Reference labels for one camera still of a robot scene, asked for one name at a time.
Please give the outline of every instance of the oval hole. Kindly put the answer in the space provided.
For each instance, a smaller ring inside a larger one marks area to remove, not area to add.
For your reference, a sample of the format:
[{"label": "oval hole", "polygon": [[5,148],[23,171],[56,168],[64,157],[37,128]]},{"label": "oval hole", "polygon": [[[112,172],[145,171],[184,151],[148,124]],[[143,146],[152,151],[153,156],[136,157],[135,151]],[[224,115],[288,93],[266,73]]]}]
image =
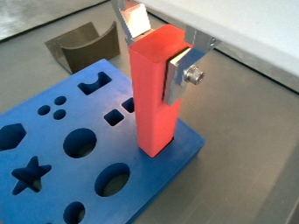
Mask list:
[{"label": "oval hole", "polygon": [[85,157],[95,149],[97,137],[91,129],[75,129],[65,137],[63,149],[72,158]]},{"label": "oval hole", "polygon": [[97,176],[95,191],[97,196],[109,197],[125,186],[129,179],[129,168],[125,164],[112,164]]},{"label": "oval hole", "polygon": [[79,224],[85,215],[85,207],[80,202],[72,202],[67,206],[63,214],[63,219],[67,224]]}]

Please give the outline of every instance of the star-shaped hole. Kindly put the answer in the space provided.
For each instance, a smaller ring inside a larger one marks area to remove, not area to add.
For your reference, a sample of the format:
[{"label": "star-shaped hole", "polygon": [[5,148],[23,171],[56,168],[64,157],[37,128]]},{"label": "star-shaped hole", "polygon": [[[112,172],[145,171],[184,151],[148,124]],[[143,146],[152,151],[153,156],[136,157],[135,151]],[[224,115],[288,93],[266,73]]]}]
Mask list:
[{"label": "star-shaped hole", "polygon": [[24,168],[15,169],[12,174],[19,179],[13,188],[13,195],[19,194],[27,187],[36,193],[43,189],[41,176],[52,169],[49,165],[39,165],[39,158],[32,157]]}]

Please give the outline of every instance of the screw head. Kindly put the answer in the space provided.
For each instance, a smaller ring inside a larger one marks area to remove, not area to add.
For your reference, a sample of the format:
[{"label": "screw head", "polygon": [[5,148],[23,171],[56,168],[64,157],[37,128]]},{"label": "screw head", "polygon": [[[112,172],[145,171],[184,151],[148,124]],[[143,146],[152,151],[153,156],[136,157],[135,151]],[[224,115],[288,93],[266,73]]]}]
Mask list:
[{"label": "screw head", "polygon": [[204,72],[195,65],[192,65],[184,73],[184,80],[193,85],[197,85],[201,82],[203,77]]},{"label": "screw head", "polygon": [[209,41],[209,46],[213,46],[215,43],[216,43],[216,41],[217,41],[217,40],[216,40],[215,38],[212,38],[211,41]]}]

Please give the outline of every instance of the circular hole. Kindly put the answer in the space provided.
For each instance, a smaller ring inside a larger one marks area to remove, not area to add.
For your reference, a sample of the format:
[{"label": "circular hole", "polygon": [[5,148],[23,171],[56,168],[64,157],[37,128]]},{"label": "circular hole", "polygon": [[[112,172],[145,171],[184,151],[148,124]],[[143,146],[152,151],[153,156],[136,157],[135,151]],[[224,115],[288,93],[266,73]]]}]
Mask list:
[{"label": "circular hole", "polygon": [[95,149],[97,137],[91,129],[75,129],[65,137],[63,149],[72,158],[85,157]]},{"label": "circular hole", "polygon": [[37,110],[37,114],[40,116],[45,116],[51,112],[51,109],[52,109],[51,106],[43,105]]},{"label": "circular hole", "polygon": [[59,96],[59,97],[55,99],[53,103],[55,103],[56,105],[61,105],[61,104],[65,103],[65,101],[67,101],[67,97],[61,95],[61,96]]},{"label": "circular hole", "polygon": [[63,214],[63,219],[67,224],[77,224],[81,222],[85,215],[85,207],[80,202],[72,202],[67,206]]},{"label": "circular hole", "polygon": [[55,111],[52,117],[53,117],[55,120],[60,120],[65,115],[67,115],[65,110],[59,109],[57,111]]},{"label": "circular hole", "polygon": [[129,168],[125,164],[112,164],[99,175],[95,184],[95,192],[100,197],[116,194],[127,184]]}]

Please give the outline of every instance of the hexagonal hole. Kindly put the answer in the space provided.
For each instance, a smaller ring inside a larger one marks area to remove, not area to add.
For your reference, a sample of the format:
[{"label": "hexagonal hole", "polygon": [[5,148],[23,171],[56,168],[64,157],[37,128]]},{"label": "hexagonal hole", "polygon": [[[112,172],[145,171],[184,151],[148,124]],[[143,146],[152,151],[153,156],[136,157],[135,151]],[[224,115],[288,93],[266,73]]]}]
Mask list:
[{"label": "hexagonal hole", "polygon": [[12,150],[24,140],[25,130],[20,123],[5,125],[0,129],[0,151]]}]

